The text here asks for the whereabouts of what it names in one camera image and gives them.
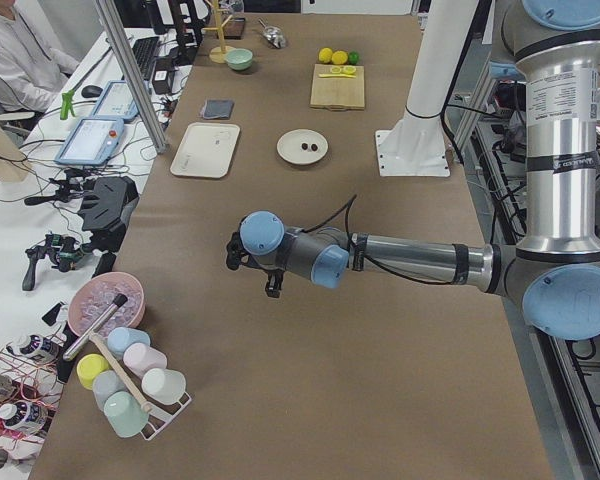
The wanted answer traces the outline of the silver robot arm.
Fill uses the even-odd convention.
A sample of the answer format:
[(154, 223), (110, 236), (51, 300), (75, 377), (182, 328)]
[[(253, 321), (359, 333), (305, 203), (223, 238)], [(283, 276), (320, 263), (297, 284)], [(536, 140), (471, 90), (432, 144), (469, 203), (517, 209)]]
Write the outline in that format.
[(565, 340), (600, 334), (600, 239), (594, 227), (600, 1), (499, 1), (490, 70), (522, 76), (526, 231), (515, 245), (423, 243), (321, 224), (246, 216), (227, 246), (230, 269), (266, 272), (280, 293), (291, 272), (336, 287), (346, 270), (377, 268), (430, 285), (472, 285), (506, 297), (539, 330)]

